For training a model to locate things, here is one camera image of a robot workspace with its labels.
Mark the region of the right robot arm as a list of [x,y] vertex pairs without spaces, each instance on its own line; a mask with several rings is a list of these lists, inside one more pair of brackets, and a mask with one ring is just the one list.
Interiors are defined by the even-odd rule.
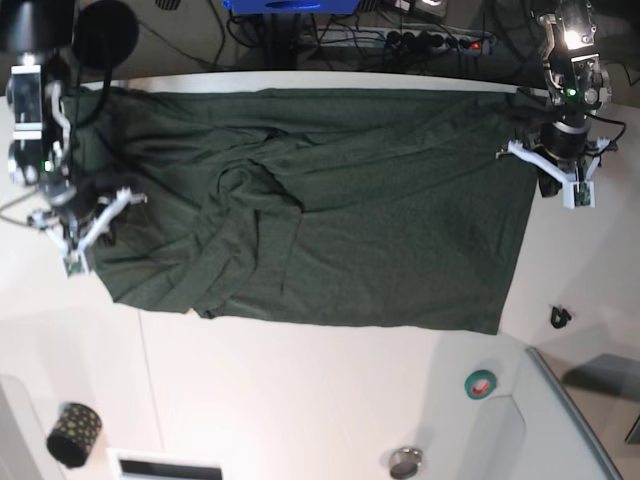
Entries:
[[105,62],[101,96],[88,119],[69,119],[63,97],[71,72],[62,51],[78,45],[79,65],[85,66],[88,60],[88,43],[74,39],[80,31],[78,13],[75,1],[1,3],[1,50],[16,56],[6,88],[14,117],[9,178],[21,187],[34,188],[65,226],[86,223],[95,214],[98,194],[74,165],[73,134],[96,119],[113,73],[106,35],[99,33]]

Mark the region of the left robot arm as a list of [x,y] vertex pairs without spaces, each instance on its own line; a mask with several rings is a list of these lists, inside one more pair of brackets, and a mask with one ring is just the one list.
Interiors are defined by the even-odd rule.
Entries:
[[535,152],[544,158],[539,188],[561,194],[569,209],[595,206],[593,175],[614,143],[589,137],[597,111],[609,101],[608,72],[595,52],[597,26],[589,1],[548,1],[536,13],[546,44],[541,52],[549,105],[556,118],[541,127]]

